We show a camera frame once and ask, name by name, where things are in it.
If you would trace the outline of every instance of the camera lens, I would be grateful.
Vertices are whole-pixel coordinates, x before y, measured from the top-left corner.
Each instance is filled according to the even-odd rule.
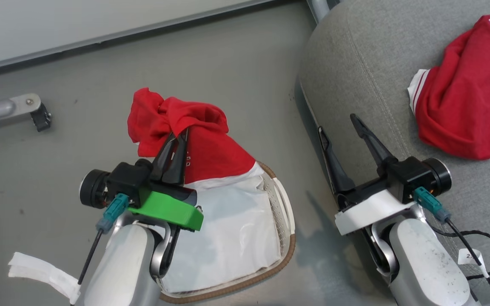
[[[425,159],[422,161],[424,164],[430,168],[432,174],[434,174],[434,178],[436,179],[436,184],[433,186],[433,195],[439,196],[440,194],[451,189],[451,172],[444,165],[443,162],[437,159]]]
[[[101,170],[90,171],[80,183],[79,198],[83,205],[102,209],[105,207],[105,182],[109,172]]]

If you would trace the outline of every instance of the gray ottoman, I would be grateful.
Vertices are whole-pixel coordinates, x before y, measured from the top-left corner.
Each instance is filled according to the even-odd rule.
[[[461,230],[490,233],[490,161],[459,159],[422,143],[406,91],[418,69],[439,64],[444,47],[486,14],[490,0],[347,0],[313,33],[299,81],[318,124],[356,183],[377,174],[350,113],[358,114],[397,158],[442,160],[453,175],[453,188],[440,197],[452,220]],[[440,240],[452,255],[463,247],[455,239]],[[490,240],[470,236],[470,243],[483,252],[490,270]],[[463,269],[466,275],[480,273],[472,266]],[[470,286],[480,301],[490,301],[484,279]]]

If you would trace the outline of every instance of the white board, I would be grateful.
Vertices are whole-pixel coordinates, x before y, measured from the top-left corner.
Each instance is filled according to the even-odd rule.
[[[0,0],[0,66],[270,0]]]

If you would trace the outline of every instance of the green bracket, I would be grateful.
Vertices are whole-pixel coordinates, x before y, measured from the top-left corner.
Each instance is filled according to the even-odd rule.
[[[129,207],[128,210],[191,230],[199,231],[204,221],[204,215],[196,207],[154,191],[150,193],[141,208]]]

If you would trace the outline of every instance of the teal cable connector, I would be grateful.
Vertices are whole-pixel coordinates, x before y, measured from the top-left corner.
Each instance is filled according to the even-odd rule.
[[[117,218],[128,208],[128,205],[130,205],[130,198],[124,193],[117,194],[103,213],[103,218],[97,222],[96,230],[102,230],[103,234],[107,234]]]
[[[444,224],[446,222],[445,220],[451,219],[451,213],[446,211],[440,201],[430,194],[428,190],[424,189],[424,187],[419,187],[414,190],[413,199],[419,205],[430,211],[441,224]]]

